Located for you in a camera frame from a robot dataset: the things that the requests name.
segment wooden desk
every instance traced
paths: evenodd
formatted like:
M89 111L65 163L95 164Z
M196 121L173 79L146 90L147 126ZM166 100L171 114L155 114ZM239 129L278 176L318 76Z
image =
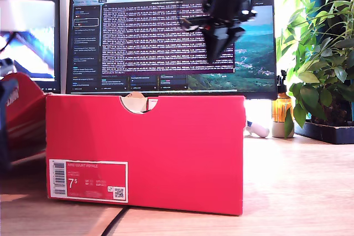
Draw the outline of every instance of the wooden desk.
M120 208L47 199L44 168L22 165L4 180L12 200L1 204L1 235L101 235ZM134 207L110 235L353 236L354 145L246 137L243 209L232 217Z

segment white object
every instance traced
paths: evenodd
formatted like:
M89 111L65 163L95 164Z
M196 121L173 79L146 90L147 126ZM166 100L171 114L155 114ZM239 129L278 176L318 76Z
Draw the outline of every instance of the white object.
M48 0L0 0L0 31L54 27L55 4Z
M293 130L288 135L288 138L292 138L293 136L294 136L294 127ZM272 137L285 138L285 123L282 122L272 123Z
M251 126L247 126L246 130L252 134L259 135L261 138L266 138L269 135L269 129L261 126L257 123L252 123Z

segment computer monitor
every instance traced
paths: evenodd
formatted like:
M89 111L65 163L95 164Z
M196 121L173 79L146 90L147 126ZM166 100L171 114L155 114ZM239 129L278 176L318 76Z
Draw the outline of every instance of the computer monitor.
M55 3L55 26L18 32L4 52L0 53L0 59L11 58L16 71L27 74L43 91L59 93L59 0L50 1ZM0 32L0 48L6 45L11 35L11 32Z
M216 62L183 17L204 0L70 0L66 93L277 96L274 0L256 0L254 21Z

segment cable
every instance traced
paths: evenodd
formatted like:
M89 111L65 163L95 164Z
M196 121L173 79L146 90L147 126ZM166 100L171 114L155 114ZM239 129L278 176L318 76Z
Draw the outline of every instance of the cable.
M1 48L0 53L4 52L5 48L6 48L6 47L12 42L12 40L16 37L16 34L17 34L17 32L13 32L13 33L10 35L10 38L8 39L6 45L5 45L3 48Z
M107 228L103 231L103 233L101 234L101 236L108 236L108 234L110 233L111 229L114 227L114 225L116 225L125 215L125 213L127 213L127 211L130 209L130 206L124 206L122 208L122 210L118 213L118 215L116 215L116 217L110 222L110 224L107 226Z

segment black planter tray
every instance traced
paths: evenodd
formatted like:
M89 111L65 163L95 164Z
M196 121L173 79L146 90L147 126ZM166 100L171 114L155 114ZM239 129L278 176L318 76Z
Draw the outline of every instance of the black planter tray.
M301 128L296 122L295 133L331 144L354 144L354 126L331 127L328 125L305 122Z

